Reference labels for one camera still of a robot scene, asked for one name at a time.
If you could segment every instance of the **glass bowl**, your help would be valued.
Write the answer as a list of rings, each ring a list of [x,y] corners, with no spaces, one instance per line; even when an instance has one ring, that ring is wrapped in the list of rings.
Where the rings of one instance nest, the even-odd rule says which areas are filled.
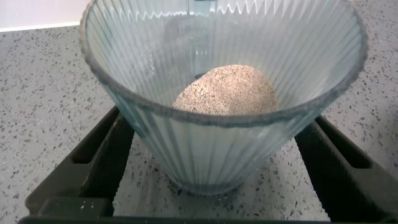
[[[85,60],[168,176],[196,194],[241,183],[362,70],[367,37],[347,0],[93,0]],[[279,111],[217,116],[172,103],[198,74],[249,65]]]

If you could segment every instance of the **gray quartz countertop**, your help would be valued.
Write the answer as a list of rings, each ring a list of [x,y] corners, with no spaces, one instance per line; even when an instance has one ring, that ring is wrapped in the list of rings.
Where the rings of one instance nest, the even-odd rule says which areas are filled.
[[[398,2],[352,2],[368,29],[369,59],[354,85],[323,114],[398,179]],[[112,106],[82,58],[78,27],[0,33],[0,223],[28,214],[25,198]],[[298,162],[295,143],[271,158],[264,172],[274,185],[267,189],[289,184],[280,189],[285,200],[264,195],[278,206],[267,205],[263,217],[327,219]],[[291,162],[294,168],[287,167]],[[126,173],[133,168],[127,165]],[[299,187],[296,174],[308,184]],[[141,201],[129,199],[136,196],[129,189],[136,185],[137,180],[123,178],[115,198],[117,214],[153,214],[135,210]],[[300,209],[292,207],[294,197],[301,199]]]

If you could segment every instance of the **glass rim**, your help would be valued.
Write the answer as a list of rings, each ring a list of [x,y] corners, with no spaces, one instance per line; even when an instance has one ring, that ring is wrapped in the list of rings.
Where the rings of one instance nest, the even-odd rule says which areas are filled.
[[[284,110],[278,110],[271,113],[265,114],[252,114],[252,115],[212,115],[212,114],[199,114],[189,111],[178,110],[170,106],[165,106],[160,103],[156,103],[149,100],[132,90],[126,88],[121,83],[117,82],[111,75],[109,75],[103,67],[97,62],[93,52],[91,51],[90,44],[86,40],[86,23],[88,14],[91,11],[91,7],[96,3],[97,0],[91,0],[87,5],[83,17],[80,21],[80,46],[86,63],[90,67],[90,70],[97,76],[101,83],[105,83],[109,90],[121,95],[123,98],[132,101],[142,110],[149,111],[159,116],[172,118],[177,121],[199,124],[202,126],[220,126],[224,128],[242,127],[249,128],[254,126],[264,126],[279,121],[291,120],[294,116],[302,115],[305,116],[308,110],[314,110],[318,105],[329,105],[340,93],[346,91],[349,86],[358,77],[360,71],[364,68],[364,63],[368,57],[368,36],[366,34],[366,28],[359,17],[358,12],[354,9],[349,0],[339,0],[343,4],[346,4],[347,9],[351,9],[353,17],[356,18],[357,24],[359,25],[361,34],[361,48],[359,55],[349,70],[347,76],[345,76],[340,82],[332,87],[327,92],[320,96],[315,97],[305,103],[287,108]]]

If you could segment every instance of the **ribbed glass bowl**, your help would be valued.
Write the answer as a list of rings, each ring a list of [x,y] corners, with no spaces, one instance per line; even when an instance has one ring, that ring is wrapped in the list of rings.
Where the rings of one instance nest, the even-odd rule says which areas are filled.
[[[95,0],[86,62],[168,176],[196,194],[241,183],[356,79],[364,27],[346,0]],[[215,116],[171,108],[195,75],[250,65],[280,110]]]

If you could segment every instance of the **countertop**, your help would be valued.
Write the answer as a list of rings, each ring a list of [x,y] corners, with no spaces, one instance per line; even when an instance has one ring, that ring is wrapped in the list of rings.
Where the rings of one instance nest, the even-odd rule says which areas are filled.
[[[352,2],[368,30],[369,59],[358,80],[323,114],[398,179],[398,2]],[[114,105],[86,66],[78,35],[78,27],[0,33],[1,223],[28,214],[25,198]],[[302,179],[308,177],[297,162],[301,158],[294,142],[271,158],[273,165],[265,162],[269,175],[276,175],[274,187],[290,184],[280,190],[287,200],[270,196],[279,206],[267,207],[274,210],[265,211],[266,217],[327,219],[310,182],[295,192],[290,189],[299,184],[294,171]],[[294,170],[284,165],[291,162]],[[126,199],[131,187],[132,180],[124,177],[115,213],[138,212],[119,206],[134,206]],[[302,214],[290,209],[297,196]]]

